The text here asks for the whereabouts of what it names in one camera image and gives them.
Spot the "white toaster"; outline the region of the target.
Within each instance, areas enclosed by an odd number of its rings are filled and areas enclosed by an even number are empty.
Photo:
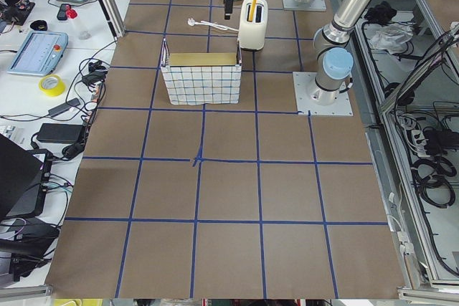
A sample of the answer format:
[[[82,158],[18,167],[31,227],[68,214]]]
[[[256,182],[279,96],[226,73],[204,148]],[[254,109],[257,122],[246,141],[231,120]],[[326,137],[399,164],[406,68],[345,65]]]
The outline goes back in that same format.
[[[240,13],[238,42],[241,49],[259,51],[265,45],[265,34],[268,22],[268,3],[266,0],[257,0],[253,22],[250,23],[248,12],[252,0],[244,0]]]

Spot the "black laptop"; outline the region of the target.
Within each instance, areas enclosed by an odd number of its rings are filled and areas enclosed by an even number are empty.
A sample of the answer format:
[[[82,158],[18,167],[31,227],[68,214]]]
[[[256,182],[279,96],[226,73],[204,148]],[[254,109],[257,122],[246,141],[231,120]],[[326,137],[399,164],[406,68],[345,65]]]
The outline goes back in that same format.
[[[38,216],[44,208],[52,154],[25,150],[1,136],[1,219]]]

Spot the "black power adapter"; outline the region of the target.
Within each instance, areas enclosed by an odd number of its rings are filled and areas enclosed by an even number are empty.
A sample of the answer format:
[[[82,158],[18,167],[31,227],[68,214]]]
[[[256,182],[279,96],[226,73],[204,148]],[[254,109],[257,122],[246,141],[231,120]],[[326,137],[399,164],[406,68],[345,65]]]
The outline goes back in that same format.
[[[82,125],[43,123],[37,134],[41,143],[76,143],[84,132]]]

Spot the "toast slice in toaster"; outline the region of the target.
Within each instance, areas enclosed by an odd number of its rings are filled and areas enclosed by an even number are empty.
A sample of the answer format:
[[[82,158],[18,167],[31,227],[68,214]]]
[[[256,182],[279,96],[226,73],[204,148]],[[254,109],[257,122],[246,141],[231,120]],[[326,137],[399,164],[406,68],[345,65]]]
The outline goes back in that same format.
[[[248,12],[248,18],[247,18],[247,20],[250,23],[253,22],[256,8],[257,8],[257,0],[252,0],[252,3],[250,5],[250,9],[249,9],[249,12]]]

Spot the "yellow tape roll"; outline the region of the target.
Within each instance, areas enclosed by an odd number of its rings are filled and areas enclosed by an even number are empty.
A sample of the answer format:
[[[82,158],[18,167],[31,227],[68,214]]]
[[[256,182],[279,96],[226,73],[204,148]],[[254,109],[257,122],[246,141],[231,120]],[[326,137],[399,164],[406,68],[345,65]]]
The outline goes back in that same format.
[[[65,83],[55,74],[47,75],[39,81],[39,89],[47,97],[57,97],[64,93],[65,88]]]

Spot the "white bottle red cap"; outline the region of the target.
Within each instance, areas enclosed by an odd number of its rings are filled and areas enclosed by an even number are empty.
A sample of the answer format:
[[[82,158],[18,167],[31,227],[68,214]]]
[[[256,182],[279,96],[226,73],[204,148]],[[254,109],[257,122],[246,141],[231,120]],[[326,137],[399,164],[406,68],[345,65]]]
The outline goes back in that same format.
[[[77,11],[74,8],[72,8],[70,5],[67,5],[65,14],[67,16],[67,20],[69,21],[69,23],[71,23],[72,28],[75,30],[78,39],[86,40],[91,38],[91,33],[87,29],[81,16],[77,13]]]

